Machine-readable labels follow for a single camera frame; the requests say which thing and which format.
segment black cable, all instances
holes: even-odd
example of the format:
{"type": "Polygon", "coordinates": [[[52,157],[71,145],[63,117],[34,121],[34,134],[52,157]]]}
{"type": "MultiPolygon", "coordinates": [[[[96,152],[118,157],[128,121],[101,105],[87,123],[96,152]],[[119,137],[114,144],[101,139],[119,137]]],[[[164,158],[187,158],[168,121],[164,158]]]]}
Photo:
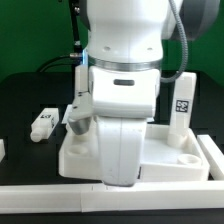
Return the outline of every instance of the black cable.
{"type": "Polygon", "coordinates": [[[40,70],[39,72],[45,72],[46,70],[48,70],[49,68],[52,68],[52,67],[57,67],[57,66],[71,66],[71,65],[74,65],[74,63],[61,63],[61,64],[53,64],[53,65],[48,65],[46,66],[45,68],[43,68],[42,70],[40,70]]]}
{"type": "Polygon", "coordinates": [[[59,60],[63,60],[63,59],[66,59],[66,58],[70,58],[70,55],[63,55],[63,56],[59,56],[59,57],[55,57],[55,58],[52,58],[48,61],[46,61],[44,64],[42,64],[37,70],[36,72],[41,72],[41,70],[43,70],[46,66],[48,66],[49,64],[53,63],[53,62],[56,62],[56,61],[59,61],[59,60]]]}

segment gray surface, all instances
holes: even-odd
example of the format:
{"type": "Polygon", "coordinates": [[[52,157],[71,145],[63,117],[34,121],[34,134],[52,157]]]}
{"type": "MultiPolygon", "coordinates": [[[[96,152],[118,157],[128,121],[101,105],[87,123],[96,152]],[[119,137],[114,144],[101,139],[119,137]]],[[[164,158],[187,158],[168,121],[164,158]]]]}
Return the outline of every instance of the gray surface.
{"type": "MultiPolygon", "coordinates": [[[[188,40],[197,39],[211,27],[218,15],[219,5],[220,0],[184,0],[180,17],[188,40]]],[[[180,39],[177,28],[171,39],[180,39]]]]}

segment white container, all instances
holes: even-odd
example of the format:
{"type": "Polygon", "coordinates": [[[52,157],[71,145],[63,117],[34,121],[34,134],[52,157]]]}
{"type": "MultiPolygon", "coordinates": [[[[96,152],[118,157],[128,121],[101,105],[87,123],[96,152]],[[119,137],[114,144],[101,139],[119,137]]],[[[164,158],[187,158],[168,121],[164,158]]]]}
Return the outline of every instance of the white container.
{"type": "Polygon", "coordinates": [[[33,142],[48,139],[59,121],[57,108],[45,108],[31,125],[30,138],[33,142]]]}
{"type": "MultiPolygon", "coordinates": [[[[207,181],[209,163],[191,129],[184,148],[167,144],[169,126],[148,124],[138,182],[207,181]]],[[[75,135],[69,128],[59,153],[59,173],[65,177],[102,179],[96,123],[75,135]]]]}

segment round hole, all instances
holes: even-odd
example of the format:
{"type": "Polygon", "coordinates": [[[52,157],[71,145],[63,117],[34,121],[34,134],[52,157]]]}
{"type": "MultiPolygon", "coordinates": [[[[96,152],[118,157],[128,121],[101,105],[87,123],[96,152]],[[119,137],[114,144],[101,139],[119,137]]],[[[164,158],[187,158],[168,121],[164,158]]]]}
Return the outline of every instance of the round hole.
{"type": "Polygon", "coordinates": [[[178,156],[178,163],[189,166],[200,166],[202,161],[199,157],[191,154],[183,154],[178,156]]]}
{"type": "Polygon", "coordinates": [[[68,148],[68,153],[73,156],[84,156],[88,153],[88,149],[82,145],[72,145],[68,148]]]}

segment small white block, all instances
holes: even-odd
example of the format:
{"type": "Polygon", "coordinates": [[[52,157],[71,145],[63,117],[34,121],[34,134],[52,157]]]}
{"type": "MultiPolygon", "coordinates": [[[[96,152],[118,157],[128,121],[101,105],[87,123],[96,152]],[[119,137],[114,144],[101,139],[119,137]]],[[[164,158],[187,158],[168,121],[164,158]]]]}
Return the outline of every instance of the small white block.
{"type": "Polygon", "coordinates": [[[4,142],[2,139],[0,139],[0,162],[5,156],[5,147],[4,147],[4,142]]]}
{"type": "Polygon", "coordinates": [[[198,135],[201,146],[209,164],[210,173],[215,180],[224,180],[224,155],[209,135],[198,135]]]}

